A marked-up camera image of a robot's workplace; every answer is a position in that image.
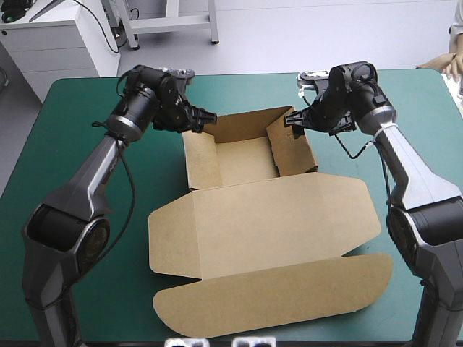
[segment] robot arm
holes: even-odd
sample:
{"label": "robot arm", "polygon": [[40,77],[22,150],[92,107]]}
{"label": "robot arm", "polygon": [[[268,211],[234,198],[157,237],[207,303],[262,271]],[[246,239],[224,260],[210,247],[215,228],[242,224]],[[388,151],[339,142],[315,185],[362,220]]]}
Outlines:
{"label": "robot arm", "polygon": [[154,129],[201,132],[216,115],[184,96],[188,70],[137,66],[121,100],[102,123],[107,133],[64,186],[52,191],[23,230],[22,287],[43,347],[83,346],[71,287],[101,258],[109,239],[105,188],[123,151]]}
{"label": "robot arm", "polygon": [[365,61],[334,67],[329,76],[302,73],[300,87],[315,101],[288,115],[294,133],[337,134],[356,129],[373,136],[395,187],[388,197],[388,231],[412,273],[423,279],[420,311],[410,344],[454,347],[463,323],[463,199],[435,175],[399,131],[396,112]]}

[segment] box lid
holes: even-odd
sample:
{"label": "box lid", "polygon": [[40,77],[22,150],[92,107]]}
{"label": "box lid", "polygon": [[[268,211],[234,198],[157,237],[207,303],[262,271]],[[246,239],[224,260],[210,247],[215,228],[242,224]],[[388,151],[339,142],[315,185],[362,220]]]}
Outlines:
{"label": "box lid", "polygon": [[153,271],[202,279],[339,257],[381,230],[365,183],[324,173],[194,191],[148,228]]}
{"label": "box lid", "polygon": [[169,288],[153,306],[173,331],[212,338],[357,311],[381,296],[391,271],[385,254],[337,257]]}

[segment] person's hand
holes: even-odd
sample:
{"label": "person's hand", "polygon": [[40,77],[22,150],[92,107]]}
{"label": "person's hand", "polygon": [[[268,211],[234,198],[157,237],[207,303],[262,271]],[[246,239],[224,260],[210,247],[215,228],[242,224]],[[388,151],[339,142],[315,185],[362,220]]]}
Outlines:
{"label": "person's hand", "polygon": [[460,80],[460,75],[463,74],[463,53],[456,54],[451,63],[447,65],[442,72],[445,72],[450,80],[452,76],[455,82]]}
{"label": "person's hand", "polygon": [[447,77],[450,78],[451,74],[451,65],[452,61],[454,60],[456,53],[445,53],[441,54],[440,56],[428,61],[427,63],[418,65],[421,69],[434,69],[439,72],[445,72]]}

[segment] cardboard box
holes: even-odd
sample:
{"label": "cardboard box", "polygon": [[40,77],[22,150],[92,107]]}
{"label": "cardboard box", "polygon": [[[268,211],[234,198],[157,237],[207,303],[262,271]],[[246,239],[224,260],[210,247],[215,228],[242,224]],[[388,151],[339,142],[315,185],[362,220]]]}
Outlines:
{"label": "cardboard box", "polygon": [[154,272],[200,278],[159,291],[172,329],[213,337],[357,311],[385,290],[384,254],[342,257],[381,231],[359,179],[316,173],[287,106],[184,134],[192,192],[148,219]]}
{"label": "cardboard box", "polygon": [[317,171],[306,137],[284,127],[291,106],[221,116],[204,132],[183,134],[190,189],[250,183]]}

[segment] white cable tie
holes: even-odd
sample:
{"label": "white cable tie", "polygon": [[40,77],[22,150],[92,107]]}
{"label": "white cable tie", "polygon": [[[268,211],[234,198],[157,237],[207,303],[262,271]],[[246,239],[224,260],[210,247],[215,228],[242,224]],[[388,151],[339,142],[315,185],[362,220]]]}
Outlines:
{"label": "white cable tie", "polygon": [[396,127],[398,128],[397,124],[396,123],[387,123],[386,125],[382,126],[377,132],[376,134],[373,136],[373,140],[371,141],[372,143],[376,142],[376,138],[380,135],[381,132],[383,132],[384,130],[390,128],[390,127]]}

